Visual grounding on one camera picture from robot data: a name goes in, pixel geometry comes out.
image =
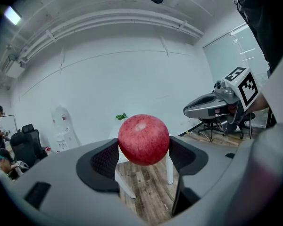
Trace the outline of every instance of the wooden floor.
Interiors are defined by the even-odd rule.
[[[254,128],[252,138],[256,138],[261,131],[262,129]],[[249,140],[250,138],[247,130],[243,130],[243,132],[245,132],[243,139],[240,139],[239,135],[224,137],[222,133],[213,132],[212,143],[224,146],[239,146],[243,140]],[[203,134],[210,137],[210,132],[205,131]],[[203,134],[188,133],[184,137],[208,142],[208,139]],[[161,224],[171,218],[178,183],[178,173],[175,168],[174,183],[172,185],[167,183],[165,159],[148,167],[125,162],[118,164],[117,169],[136,194],[136,198],[131,199],[121,189],[120,198],[128,208],[151,226]]]

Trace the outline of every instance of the black and white pattern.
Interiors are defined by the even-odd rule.
[[[258,94],[258,89],[255,83],[251,72],[245,77],[242,83],[238,86],[239,91],[242,94],[243,101],[245,106],[248,106],[250,102],[255,98]]]
[[[245,68],[242,67],[237,67],[234,69],[233,72],[231,72],[228,76],[225,77],[228,81],[232,82],[234,79],[236,79],[243,71]]]

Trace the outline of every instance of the red apple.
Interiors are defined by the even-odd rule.
[[[118,143],[125,157],[141,166],[164,158],[170,143],[166,125],[151,115],[135,115],[126,120],[118,132]]]

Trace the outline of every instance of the white table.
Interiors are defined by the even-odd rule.
[[[109,139],[114,139],[117,138],[118,136],[118,131],[121,127],[121,124],[116,125],[110,135],[109,135]],[[118,160],[118,164],[120,163],[124,163],[129,161],[125,155],[122,153],[122,151],[120,150],[120,148],[118,147],[118,154],[119,154],[119,160]],[[169,156],[169,151],[166,154],[166,174],[167,174],[167,181],[169,184],[173,184],[173,162]],[[132,189],[130,188],[130,186],[126,183],[125,179],[121,176],[120,172],[116,169],[115,170],[115,181],[118,182],[119,186],[131,197],[131,198],[136,198],[136,195],[134,194],[134,192],[132,191]]]

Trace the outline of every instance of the ceiling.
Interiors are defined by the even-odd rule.
[[[78,16],[108,9],[142,9],[187,21],[191,27],[205,32],[233,5],[232,1],[164,0],[162,4],[155,4],[150,0],[17,0],[13,8],[21,15],[20,22],[13,25],[3,18],[0,24],[0,87],[8,88],[12,83],[12,78],[2,72],[10,54],[20,58],[46,35],[46,30],[51,31]]]

